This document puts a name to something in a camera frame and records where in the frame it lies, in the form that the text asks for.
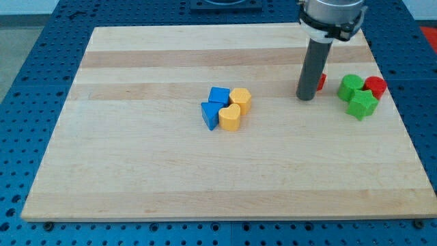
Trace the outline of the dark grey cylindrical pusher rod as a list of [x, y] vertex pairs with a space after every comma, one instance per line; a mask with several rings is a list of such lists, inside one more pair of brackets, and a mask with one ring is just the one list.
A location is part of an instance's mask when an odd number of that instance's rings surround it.
[[331, 46], [331, 42], [310, 39], [296, 89], [298, 99], [310, 101], [315, 97]]

